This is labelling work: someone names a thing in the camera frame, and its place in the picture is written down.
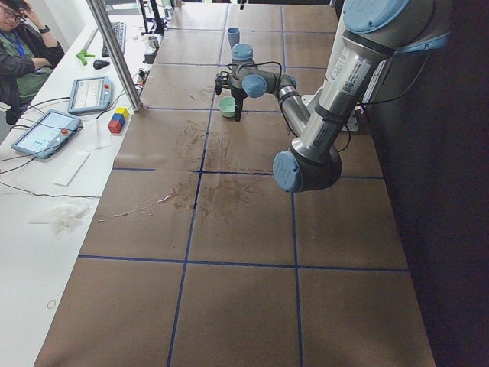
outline computer mouse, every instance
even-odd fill
[[[110,65],[110,61],[107,60],[95,60],[93,61],[93,68],[94,69],[102,69],[103,67],[106,67],[107,65]]]

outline person's hand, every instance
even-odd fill
[[[31,8],[31,10],[28,11],[26,9],[21,9],[21,13],[23,15],[25,15],[28,19],[30,19],[32,21],[32,23],[34,23],[34,25],[36,27],[38,27],[38,28],[44,28],[43,21],[40,19],[39,15],[34,10],[34,8],[32,7],[31,3],[28,0],[24,0],[24,1],[29,5],[29,7]]]

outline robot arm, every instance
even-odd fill
[[[297,135],[289,150],[274,160],[275,181],[283,190],[320,190],[339,179],[342,163],[334,142],[377,66],[396,52],[442,47],[449,34],[450,9],[449,0],[346,0],[339,26],[345,30],[333,46],[333,53],[340,48],[341,52],[330,64],[334,66],[313,109],[304,105],[291,76],[260,70],[247,44],[232,48],[232,71],[223,86],[236,98],[236,119],[246,96],[272,93]]]

